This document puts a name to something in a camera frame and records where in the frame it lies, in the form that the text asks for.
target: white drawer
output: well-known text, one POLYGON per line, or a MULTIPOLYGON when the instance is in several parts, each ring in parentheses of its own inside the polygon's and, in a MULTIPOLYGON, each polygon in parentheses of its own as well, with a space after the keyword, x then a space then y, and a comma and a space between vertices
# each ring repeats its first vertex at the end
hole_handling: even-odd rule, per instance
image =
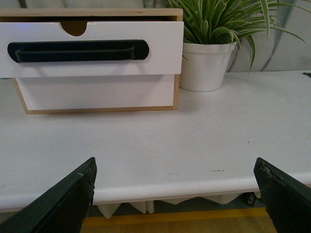
POLYGON ((181 20, 180 9, 0 10, 0 78, 28 114, 175 110, 181 20), (144 46, 98 44, 116 40, 144 46))
POLYGON ((183 22, 96 21, 88 22, 81 36, 63 30, 59 22, 1 22, 0 77, 44 78, 106 75, 179 74, 183 22), (8 55, 11 42, 97 41, 139 39, 147 42, 144 60, 16 63, 8 55))
POLYGON ((28 114, 172 109, 174 75, 16 79, 28 114))

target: drawer front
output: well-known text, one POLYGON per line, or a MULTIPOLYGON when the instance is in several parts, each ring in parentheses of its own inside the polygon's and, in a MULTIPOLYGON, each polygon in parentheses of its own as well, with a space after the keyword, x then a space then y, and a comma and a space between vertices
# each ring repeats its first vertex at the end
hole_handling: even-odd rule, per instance
POLYGON ((22 102, 29 111, 164 107, 174 104, 175 76, 172 74, 19 78, 16 81, 22 102))
POLYGON ((81 77, 111 75, 179 74, 183 22, 88 22, 81 36, 65 32, 58 22, 0 23, 1 78, 81 77), (149 54, 144 60, 16 63, 7 52, 11 42, 144 40, 149 54))

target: yellow stripe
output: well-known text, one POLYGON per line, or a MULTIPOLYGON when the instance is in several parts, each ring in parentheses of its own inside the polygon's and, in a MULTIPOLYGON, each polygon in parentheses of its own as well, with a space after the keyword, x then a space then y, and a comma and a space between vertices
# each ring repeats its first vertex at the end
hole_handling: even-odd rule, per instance
POLYGON ((232 210, 211 210, 194 212, 177 212, 164 214, 145 214, 145 215, 126 215, 112 216, 110 219, 105 217, 87 217, 83 222, 83 227, 99 227, 109 225, 127 225, 155 222, 174 222, 187 220, 247 217, 247 216, 266 216, 265 208, 248 208, 232 210))

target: wooden frame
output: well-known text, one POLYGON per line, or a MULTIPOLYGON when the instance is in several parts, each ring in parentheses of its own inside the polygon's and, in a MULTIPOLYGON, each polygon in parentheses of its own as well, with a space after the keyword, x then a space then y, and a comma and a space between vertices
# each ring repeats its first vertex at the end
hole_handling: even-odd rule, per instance
MULTIPOLYGON (((182 21, 181 9, 1 9, 0 22, 58 21, 71 35, 84 33, 88 21, 182 21)), ((118 107, 87 109, 29 110, 15 78, 12 79, 26 114, 99 113, 124 111, 176 110, 178 106, 179 74, 174 78, 173 105, 150 107, 118 107)))

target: white cloth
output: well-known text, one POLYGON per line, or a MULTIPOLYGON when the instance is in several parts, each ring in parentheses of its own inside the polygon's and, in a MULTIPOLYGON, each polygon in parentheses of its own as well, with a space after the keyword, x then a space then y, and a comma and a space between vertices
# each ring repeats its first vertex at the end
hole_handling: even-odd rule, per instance
MULTIPOLYGON (((237 198, 242 193, 234 193, 234 194, 226 194, 226 195, 214 195, 214 196, 203 196, 203 198, 214 201, 219 204, 227 204, 237 198)), ((176 199, 166 199, 161 200, 170 204, 177 205, 185 200, 189 200, 191 198, 176 198, 176 199)), ((129 202, 133 207, 141 211, 142 213, 150 213, 152 214, 155 211, 154 201, 137 201, 137 202, 129 202)), ((111 218, 113 213, 117 210, 117 208, 121 205, 121 203, 115 204, 104 204, 97 205, 98 209, 101 211, 102 215, 105 218, 111 218)))

